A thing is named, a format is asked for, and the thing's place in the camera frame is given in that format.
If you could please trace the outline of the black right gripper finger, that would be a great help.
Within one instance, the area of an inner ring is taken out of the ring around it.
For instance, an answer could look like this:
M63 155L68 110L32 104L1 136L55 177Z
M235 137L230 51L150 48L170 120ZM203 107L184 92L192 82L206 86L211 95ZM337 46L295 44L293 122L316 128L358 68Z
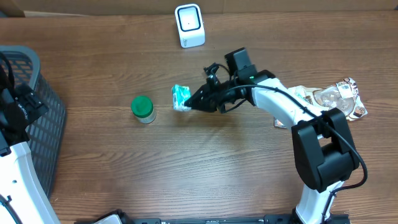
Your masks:
M215 92L209 85L202 85L189 99L184 102L192 110L214 113L217 110Z
M216 75L219 65L217 63L211 64L209 67L204 68L204 72L206 75L206 83L209 86L217 86L219 83L218 77Z

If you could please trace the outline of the teal white small carton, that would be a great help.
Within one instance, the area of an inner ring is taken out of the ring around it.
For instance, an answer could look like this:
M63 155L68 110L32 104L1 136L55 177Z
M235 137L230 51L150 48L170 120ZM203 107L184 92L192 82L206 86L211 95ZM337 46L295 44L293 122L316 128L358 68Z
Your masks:
M188 86L174 85L172 87L173 109L176 111L189 111L191 107L185 106L185 102L191 97Z

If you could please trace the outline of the green lid jar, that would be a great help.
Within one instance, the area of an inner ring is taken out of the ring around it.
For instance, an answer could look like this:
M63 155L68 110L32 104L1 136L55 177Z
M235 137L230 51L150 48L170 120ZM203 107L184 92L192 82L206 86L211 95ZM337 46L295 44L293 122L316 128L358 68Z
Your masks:
M149 124L156 118L154 105L147 96L135 97L131 103L131 111L136 119L143 124Z

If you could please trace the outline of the orange small box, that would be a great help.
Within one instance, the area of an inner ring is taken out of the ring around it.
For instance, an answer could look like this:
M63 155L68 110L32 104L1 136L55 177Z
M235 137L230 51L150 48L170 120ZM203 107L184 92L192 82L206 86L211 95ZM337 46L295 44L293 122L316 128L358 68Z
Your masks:
M286 129L286 126L283 125L283 123L281 123L278 119L274 118L274 127L275 128L282 128L282 129Z

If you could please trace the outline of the brown white snack bag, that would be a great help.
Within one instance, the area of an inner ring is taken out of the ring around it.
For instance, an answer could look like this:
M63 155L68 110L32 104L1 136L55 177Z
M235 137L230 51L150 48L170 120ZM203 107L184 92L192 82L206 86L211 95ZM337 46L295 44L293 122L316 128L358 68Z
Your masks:
M361 101L357 83L352 78L345 78L325 88L299 85L290 87L288 90L322 110L338 108L349 121L362 118L368 113Z

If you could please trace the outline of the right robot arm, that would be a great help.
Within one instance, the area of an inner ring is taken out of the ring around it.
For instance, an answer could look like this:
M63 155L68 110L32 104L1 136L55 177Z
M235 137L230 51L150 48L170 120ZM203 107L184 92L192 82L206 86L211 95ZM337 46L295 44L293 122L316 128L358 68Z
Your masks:
M304 183L288 223L349 223L330 212L338 192L362 186L368 178L348 122L338 108L321 110L294 95L268 70L257 71L245 48L224 56L229 80L220 82L214 63L204 69L206 83L184 105L199 111L227 113L225 105L245 101L275 118L292 133L296 170Z

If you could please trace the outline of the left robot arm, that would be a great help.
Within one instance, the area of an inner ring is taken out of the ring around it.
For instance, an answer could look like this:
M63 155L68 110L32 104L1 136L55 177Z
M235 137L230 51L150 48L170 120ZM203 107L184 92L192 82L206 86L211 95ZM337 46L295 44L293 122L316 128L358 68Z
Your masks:
M66 108L31 49L1 47L1 223L59 223L50 204Z

